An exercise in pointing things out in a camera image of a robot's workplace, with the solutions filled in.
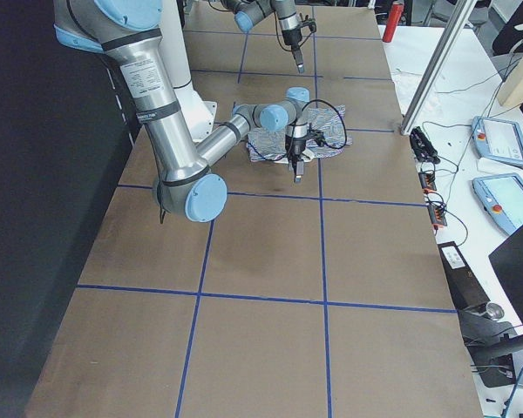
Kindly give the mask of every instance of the blue joint cap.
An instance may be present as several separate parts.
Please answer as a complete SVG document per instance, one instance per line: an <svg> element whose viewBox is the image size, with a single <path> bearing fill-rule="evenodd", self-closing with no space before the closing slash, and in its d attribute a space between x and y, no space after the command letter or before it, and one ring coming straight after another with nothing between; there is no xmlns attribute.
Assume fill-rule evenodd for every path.
<svg viewBox="0 0 523 418"><path fill-rule="evenodd" d="M299 102L308 103L310 101L310 92L304 87L290 87L285 96L298 100Z"/></svg>
<svg viewBox="0 0 523 418"><path fill-rule="evenodd" d="M129 30L149 30L159 25L162 0L93 0L114 23Z"/></svg>
<svg viewBox="0 0 523 418"><path fill-rule="evenodd" d="M103 47L91 39L87 39L86 37L81 37L75 33L68 32L67 30L58 28L56 25L54 25L54 30L56 31L56 39L63 46L87 52L97 52L99 54L104 53Z"/></svg>
<svg viewBox="0 0 523 418"><path fill-rule="evenodd" d="M184 212L194 222L209 222L222 212L227 202L227 185L217 174L199 179L186 197Z"/></svg>
<svg viewBox="0 0 523 418"><path fill-rule="evenodd" d="M279 131L289 124L289 114L284 107L270 104L260 112L260 124L268 131Z"/></svg>
<svg viewBox="0 0 523 418"><path fill-rule="evenodd" d="M239 11L234 15L234 21L236 22L240 30L242 30L244 33L250 32L254 27L254 24L252 23L252 19L250 19L250 16L248 16L243 11Z"/></svg>

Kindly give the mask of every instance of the chair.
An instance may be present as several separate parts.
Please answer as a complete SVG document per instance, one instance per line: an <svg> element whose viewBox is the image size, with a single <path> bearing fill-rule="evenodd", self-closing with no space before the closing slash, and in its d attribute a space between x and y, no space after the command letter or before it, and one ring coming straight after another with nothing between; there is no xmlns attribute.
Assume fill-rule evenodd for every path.
<svg viewBox="0 0 523 418"><path fill-rule="evenodd" d="M453 14L455 9L454 0L433 0L426 14L424 26L430 26L430 21L434 18L447 22ZM469 23L475 33L479 33L483 24L488 22L488 11L490 10L491 2L489 0L479 1L472 10L469 16Z"/></svg>

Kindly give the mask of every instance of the red cylinder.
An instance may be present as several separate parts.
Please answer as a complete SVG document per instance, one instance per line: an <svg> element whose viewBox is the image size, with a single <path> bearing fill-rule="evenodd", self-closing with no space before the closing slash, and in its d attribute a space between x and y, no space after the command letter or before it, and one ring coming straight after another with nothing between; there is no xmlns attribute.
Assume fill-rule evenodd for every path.
<svg viewBox="0 0 523 418"><path fill-rule="evenodd" d="M391 5L390 16L387 18L387 24L385 25L385 32L384 37L382 37L382 41L391 42L391 39L393 39L393 34L395 33L399 19L403 14L403 7L403 4L400 2L393 2Z"/></svg>

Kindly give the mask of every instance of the robotic arm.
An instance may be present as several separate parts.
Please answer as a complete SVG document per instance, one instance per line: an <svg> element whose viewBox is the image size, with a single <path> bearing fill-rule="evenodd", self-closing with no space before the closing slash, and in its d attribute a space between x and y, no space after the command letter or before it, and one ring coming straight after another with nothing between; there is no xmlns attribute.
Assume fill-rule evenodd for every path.
<svg viewBox="0 0 523 418"><path fill-rule="evenodd" d="M138 119L152 141L160 172L153 192L163 209L186 215L192 221L214 219L225 205L227 187L223 179L211 173L211 165L255 127L277 131L289 125L288 138L305 132L303 107L309 94L306 89L292 88L278 104L238 107L228 122L196 146L160 55L161 0L55 0L54 5L55 28L61 44L105 53L118 62ZM176 10L175 1L165 1L165 5ZM175 10L164 12L178 18ZM180 23L178 31L181 38ZM186 59L185 51L176 51L175 58L178 53ZM182 66L187 69L187 60ZM292 145L290 142L289 151L298 151L299 147ZM291 164L297 167L297 161Z"/></svg>
<svg viewBox="0 0 523 418"><path fill-rule="evenodd" d="M234 13L234 20L244 33L250 32L259 22L275 13L283 40L290 47L298 72L304 73L300 50L301 29L309 27L311 33L316 32L316 20L309 17L302 20L296 13L295 0L221 0L221 4Z"/></svg>

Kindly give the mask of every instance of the white table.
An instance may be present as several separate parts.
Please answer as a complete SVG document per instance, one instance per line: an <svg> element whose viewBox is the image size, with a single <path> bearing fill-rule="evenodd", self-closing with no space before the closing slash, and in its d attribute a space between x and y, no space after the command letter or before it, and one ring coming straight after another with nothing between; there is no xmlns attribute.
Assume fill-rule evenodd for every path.
<svg viewBox="0 0 523 418"><path fill-rule="evenodd" d="M380 27L380 31L383 33L384 27ZM391 72L401 71L405 74L422 75L442 31L443 29L441 28L398 27L393 41L389 44L384 44ZM435 91L464 89L485 80L495 73L495 68L472 30L463 30L443 70L440 72ZM427 120L442 125L470 124L473 117L482 114L500 81L501 78L496 75L468 91L437 94L435 100L439 101L438 108L440 111L438 111L438 108L436 108L436 111L430 111L429 108L419 116L418 125L422 126L422 123ZM501 107L498 101L495 101L491 115L497 115L505 110L506 108ZM519 108L500 115L500 118L519 122L523 131L523 114ZM503 172L517 172L523 178L523 171L514 169L509 165L500 165L493 168L489 165L490 169L487 172L480 171L478 169L479 155L472 144L466 147L471 133L471 129L468 127L446 129L432 124L425 124L425 129L441 157L457 163L463 155L459 172L452 184L451 198L448 205L448 210L459 216L469 230L466 243L459 249L490 300L499 303L504 308L506 312L504 320L508 320L514 325L520 324L520 320L498 282L488 259L488 254L506 239L506 235L496 227L483 210L482 205L472 191L471 180L476 177ZM449 162L442 161L437 168L453 170L455 167ZM451 180L452 175L450 173L437 173L436 184L438 191L445 198L447 198ZM465 237L465 229L449 214L447 216L449 226L438 231L437 242L443 243L453 240L456 243L460 243ZM523 327L517 328L516 332L523 334ZM475 376L475 383L484 414L499 416L503 402L509 396L512 387L486 388L477 375ZM486 398L496 402L486 402ZM517 418L519 412L523 413L522 388L518 390L513 398L509 417Z"/></svg>

